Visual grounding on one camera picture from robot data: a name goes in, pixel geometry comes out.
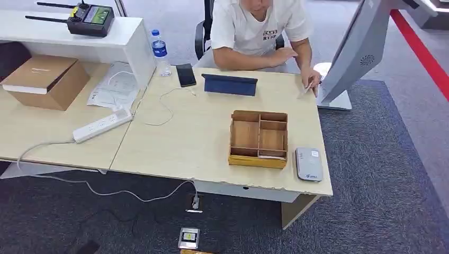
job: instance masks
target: white power strip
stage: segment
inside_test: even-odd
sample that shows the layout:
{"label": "white power strip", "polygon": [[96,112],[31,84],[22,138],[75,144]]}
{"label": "white power strip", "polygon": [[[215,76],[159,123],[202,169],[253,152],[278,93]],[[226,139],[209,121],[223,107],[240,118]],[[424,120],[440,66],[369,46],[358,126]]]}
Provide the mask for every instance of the white power strip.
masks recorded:
{"label": "white power strip", "polygon": [[77,143],[82,143],[124,123],[130,122],[131,120],[131,112],[129,110],[121,109],[110,116],[73,131],[73,138]]}

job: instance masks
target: white t-shirt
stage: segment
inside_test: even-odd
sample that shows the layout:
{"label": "white t-shirt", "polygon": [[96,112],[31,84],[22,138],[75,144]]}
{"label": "white t-shirt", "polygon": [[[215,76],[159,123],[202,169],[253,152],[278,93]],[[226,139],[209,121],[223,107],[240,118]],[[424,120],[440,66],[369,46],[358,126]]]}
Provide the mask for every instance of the white t-shirt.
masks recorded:
{"label": "white t-shirt", "polygon": [[215,0],[211,30],[212,49],[227,47],[261,56],[272,51],[285,30],[290,41],[307,39],[312,27],[303,0],[273,0],[265,21],[257,21],[239,0]]}

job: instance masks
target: black office chair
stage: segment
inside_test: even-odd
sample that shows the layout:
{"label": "black office chair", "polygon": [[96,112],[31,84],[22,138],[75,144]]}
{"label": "black office chair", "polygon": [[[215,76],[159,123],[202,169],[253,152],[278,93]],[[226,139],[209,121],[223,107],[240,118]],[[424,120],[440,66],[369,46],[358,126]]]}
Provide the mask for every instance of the black office chair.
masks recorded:
{"label": "black office chair", "polygon": [[[206,42],[210,40],[210,31],[212,28],[212,11],[214,0],[204,0],[204,21],[196,25],[195,33],[195,52],[200,60],[204,53],[210,48],[206,48]],[[276,38],[276,49],[284,47],[284,38],[282,34]]]}

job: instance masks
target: black phone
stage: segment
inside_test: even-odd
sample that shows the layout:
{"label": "black phone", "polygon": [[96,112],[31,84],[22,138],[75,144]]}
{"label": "black phone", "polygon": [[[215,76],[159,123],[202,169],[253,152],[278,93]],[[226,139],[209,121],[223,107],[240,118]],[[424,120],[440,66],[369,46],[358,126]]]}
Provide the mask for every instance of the black phone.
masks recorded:
{"label": "black phone", "polygon": [[177,65],[176,70],[178,71],[179,82],[181,87],[188,87],[196,85],[195,75],[193,74],[192,65]]}

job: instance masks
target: paper document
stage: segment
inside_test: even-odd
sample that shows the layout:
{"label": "paper document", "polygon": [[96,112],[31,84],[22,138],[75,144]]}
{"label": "paper document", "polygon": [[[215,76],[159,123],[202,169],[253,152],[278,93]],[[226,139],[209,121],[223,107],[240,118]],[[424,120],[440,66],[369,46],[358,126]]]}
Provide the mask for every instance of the paper document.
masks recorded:
{"label": "paper document", "polygon": [[109,108],[122,106],[130,110],[139,93],[139,86],[133,74],[121,71],[132,73],[131,67],[127,63],[115,62],[111,64],[106,76],[92,90],[87,100],[87,105]]}

